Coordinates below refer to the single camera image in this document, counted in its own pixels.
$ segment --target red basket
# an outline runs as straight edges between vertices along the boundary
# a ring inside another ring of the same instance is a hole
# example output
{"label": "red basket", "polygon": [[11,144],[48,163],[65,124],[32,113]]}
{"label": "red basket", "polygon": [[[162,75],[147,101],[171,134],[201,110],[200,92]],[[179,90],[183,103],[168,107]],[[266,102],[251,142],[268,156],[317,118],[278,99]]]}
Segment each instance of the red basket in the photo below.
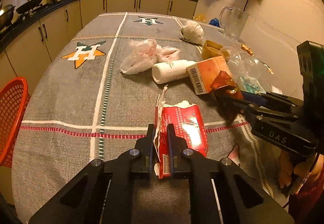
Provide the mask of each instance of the red basket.
{"label": "red basket", "polygon": [[26,79],[12,79],[0,92],[0,166],[11,167],[16,137],[30,100]]}

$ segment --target white plastic bottle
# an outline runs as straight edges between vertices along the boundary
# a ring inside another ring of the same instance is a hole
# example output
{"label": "white plastic bottle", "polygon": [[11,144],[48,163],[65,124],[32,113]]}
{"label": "white plastic bottle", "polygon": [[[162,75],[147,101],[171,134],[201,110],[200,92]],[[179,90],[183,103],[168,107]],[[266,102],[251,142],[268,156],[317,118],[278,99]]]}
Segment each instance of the white plastic bottle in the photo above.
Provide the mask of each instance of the white plastic bottle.
{"label": "white plastic bottle", "polygon": [[152,67],[153,80],[157,84],[163,84],[185,78],[189,76],[186,68],[195,63],[195,61],[187,61],[185,59],[157,63]]}

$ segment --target yellow cup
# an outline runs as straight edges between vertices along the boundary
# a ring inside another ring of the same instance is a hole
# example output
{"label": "yellow cup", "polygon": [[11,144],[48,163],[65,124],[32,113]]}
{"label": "yellow cup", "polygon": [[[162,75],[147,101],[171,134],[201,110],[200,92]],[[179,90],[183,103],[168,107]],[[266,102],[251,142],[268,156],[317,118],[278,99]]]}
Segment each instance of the yellow cup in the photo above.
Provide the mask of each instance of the yellow cup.
{"label": "yellow cup", "polygon": [[213,57],[224,56],[223,53],[220,52],[222,47],[222,45],[219,45],[213,41],[206,40],[201,51],[202,59],[205,60]]}

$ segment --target white tissue paper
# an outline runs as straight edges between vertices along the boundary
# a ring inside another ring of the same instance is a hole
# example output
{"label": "white tissue paper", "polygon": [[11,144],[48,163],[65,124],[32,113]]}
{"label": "white tissue paper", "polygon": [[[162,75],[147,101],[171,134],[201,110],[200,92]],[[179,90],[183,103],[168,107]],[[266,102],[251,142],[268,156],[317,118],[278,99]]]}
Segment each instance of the white tissue paper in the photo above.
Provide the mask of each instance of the white tissue paper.
{"label": "white tissue paper", "polygon": [[203,44],[204,31],[200,24],[195,21],[187,21],[180,29],[184,41],[192,44]]}

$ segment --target frying pan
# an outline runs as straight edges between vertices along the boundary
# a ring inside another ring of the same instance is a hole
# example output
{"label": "frying pan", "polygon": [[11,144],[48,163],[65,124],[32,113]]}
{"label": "frying pan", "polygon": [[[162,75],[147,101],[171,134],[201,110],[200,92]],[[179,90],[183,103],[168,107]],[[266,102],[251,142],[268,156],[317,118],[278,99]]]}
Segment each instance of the frying pan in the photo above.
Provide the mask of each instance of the frying pan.
{"label": "frying pan", "polygon": [[35,8],[36,6],[38,6],[40,3],[42,2],[42,0],[30,0],[27,3],[24,3],[22,6],[18,7],[16,9],[16,12],[18,14],[24,14],[27,11]]}
{"label": "frying pan", "polygon": [[11,24],[14,17],[15,6],[8,4],[0,10],[0,31]]}

